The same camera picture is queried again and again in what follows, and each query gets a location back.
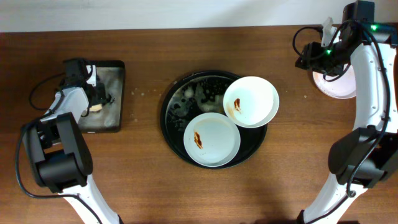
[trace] white plate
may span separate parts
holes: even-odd
[[[312,76],[317,87],[330,97],[336,99],[349,99],[356,96],[355,75],[352,66],[341,78],[333,82],[326,82],[321,73],[313,72]]]
[[[228,163],[236,156],[241,145],[238,127],[219,113],[204,113],[191,120],[183,140],[188,155],[207,167]]]
[[[224,94],[225,114],[244,128],[258,128],[270,122],[279,108],[275,87],[259,77],[244,77],[233,82]]]

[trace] wooden tabletop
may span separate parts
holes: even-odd
[[[126,64],[120,132],[84,134],[95,182],[125,223],[295,220],[325,183],[329,149],[351,131],[355,117],[355,99],[324,95],[306,71],[294,67],[297,55],[291,41],[298,28],[1,33],[0,223],[82,223],[64,199],[25,196],[14,171],[19,128],[42,114],[29,106],[30,90],[62,72],[62,60],[73,57]],[[303,32],[298,48],[311,41],[318,36]],[[184,162],[160,130],[160,105],[168,86],[183,75],[208,69],[265,78],[280,97],[260,149],[230,169],[206,170]],[[49,106],[57,83],[40,88],[35,103]],[[34,183],[24,151],[21,175],[32,192],[50,193]],[[397,197],[394,175],[360,196],[341,220],[396,223]]]

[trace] white wall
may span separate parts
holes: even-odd
[[[341,22],[354,0],[0,0],[0,31],[159,29]],[[398,22],[398,1],[376,1],[376,21]]]

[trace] cable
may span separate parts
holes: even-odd
[[[343,71],[343,74],[338,75],[336,78],[331,79],[331,80],[327,80],[327,79],[326,79],[326,74],[327,74],[327,72],[324,73],[324,74],[323,74],[323,79],[324,79],[324,81],[326,81],[326,82],[334,82],[334,81],[336,81],[337,79],[341,78],[341,77],[348,71],[348,69],[350,68],[350,66],[351,66],[351,62],[348,62],[347,67],[346,67],[346,68],[344,69],[344,71]]]
[[[61,100],[58,101],[57,105],[55,105],[54,108],[58,108],[59,105],[61,104]],[[28,195],[29,197],[32,198],[36,198],[36,199],[50,199],[50,198],[65,198],[65,197],[71,197],[74,198],[76,200],[78,200],[85,208],[87,208],[87,210],[89,210],[94,217],[97,219],[99,224],[102,224],[102,221],[100,220],[99,216],[94,212],[94,210],[92,208],[90,208],[90,206],[87,205],[86,202],[84,202],[78,195],[73,195],[73,194],[65,194],[65,195],[35,195],[30,193],[25,187],[24,184],[22,183],[21,180],[21,174],[19,173],[19,151],[21,149],[21,144],[22,144],[22,138],[25,135],[25,133],[31,129],[31,127],[33,127],[34,125],[36,125],[41,119],[46,118],[52,114],[54,114],[55,110],[49,110],[48,113],[46,113],[45,115],[33,119],[31,122],[29,122],[27,125],[25,125],[22,130],[21,130],[21,135],[19,136],[18,139],[18,143],[17,143],[17,147],[16,147],[16,152],[15,152],[15,172],[16,172],[16,176],[17,176],[17,181],[18,181],[18,185],[21,188],[21,190]]]
[[[361,167],[361,165],[363,164],[363,162],[370,156],[370,154],[372,154],[373,150],[376,148],[376,146],[380,143],[381,139],[383,138],[384,134],[386,133],[386,129],[387,129],[387,125],[388,125],[388,121],[390,119],[389,115],[390,115],[390,106],[391,106],[391,91],[390,91],[390,85],[388,82],[388,78],[387,78],[387,73],[386,73],[386,68],[384,66],[383,63],[383,58],[381,55],[381,51],[380,51],[380,47],[379,44],[377,43],[376,39],[374,38],[373,34],[368,31],[367,28],[365,28],[364,26],[362,26],[362,24],[354,21],[354,23],[359,26],[359,28],[361,28],[361,30],[363,30],[365,33],[367,33],[367,35],[370,37],[370,39],[372,40],[372,42],[374,43],[374,46],[376,48],[376,52],[377,52],[377,57],[379,59],[379,65],[381,68],[381,73],[382,73],[382,77],[384,79],[384,86],[386,88],[386,110],[385,110],[385,117],[384,119],[382,119],[384,121],[383,123],[383,127],[381,129],[380,135],[376,138],[376,140],[373,142],[373,144],[371,145],[371,147],[369,148],[369,150],[367,151],[367,153],[365,154],[365,156],[363,156],[363,158],[360,160],[360,162],[355,166],[353,172],[351,173],[351,176],[349,177],[348,181],[347,181],[347,189],[346,189],[346,193],[349,197],[354,197],[355,196],[355,191],[351,191],[350,187],[351,184],[353,183],[354,180],[354,176],[357,173],[357,171],[359,170],[359,167]]]
[[[309,27],[309,26],[307,26],[307,27],[303,27],[303,28],[299,29],[299,30],[294,34],[294,36],[293,36],[292,45],[293,45],[294,51],[296,52],[296,54],[298,54],[298,56],[300,56],[300,58],[306,59],[306,60],[315,60],[315,59],[318,59],[318,58],[322,57],[322,56],[325,54],[325,51],[322,52],[320,55],[317,55],[317,56],[315,56],[315,57],[309,57],[309,58],[307,58],[306,56],[304,56],[303,54],[301,54],[301,53],[297,50],[297,48],[296,48],[296,37],[297,37],[297,35],[298,35],[301,31],[303,31],[303,30],[305,30],[305,29],[313,29],[313,30],[316,30],[316,31],[319,32],[319,27]]]
[[[33,107],[33,109],[35,109],[35,110],[40,110],[40,111],[48,110],[48,108],[39,108],[39,107],[37,107],[37,106],[35,106],[35,105],[33,104],[33,102],[32,102],[33,93],[36,91],[36,89],[37,89],[39,86],[43,85],[43,84],[46,83],[47,81],[49,81],[49,80],[51,80],[51,79],[53,79],[53,78],[60,77],[60,76],[62,76],[62,75],[64,75],[64,74],[65,74],[65,72],[59,73],[59,74],[56,74],[56,75],[52,75],[52,76],[46,78],[45,80],[42,80],[41,82],[39,82],[38,84],[36,84],[35,87],[33,87],[33,89],[32,89],[32,90],[30,91],[30,93],[29,93],[29,104]]]
[[[315,222],[321,220],[322,218],[328,217],[328,216],[331,215],[333,212],[335,212],[335,211],[337,210],[337,208],[340,208],[340,206],[341,206],[347,199],[348,199],[348,196],[345,195],[345,196],[341,199],[341,201],[340,201],[334,208],[332,208],[329,212],[327,212],[326,214],[324,214],[324,215],[322,215],[322,216],[319,216],[318,218],[316,218],[316,219],[314,219],[314,220],[311,220],[311,221],[307,222],[306,224],[312,224],[312,223],[315,223]]]

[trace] black tray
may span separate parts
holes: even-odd
[[[181,159],[206,169],[223,169],[240,164],[260,147],[267,133],[267,125],[260,128],[237,126],[241,135],[239,151],[229,163],[219,167],[205,167],[196,163],[184,147],[184,131],[193,118],[206,112],[225,115],[221,96],[239,78],[233,73],[218,70],[197,72],[177,82],[167,93],[160,112],[160,126],[165,140]]]

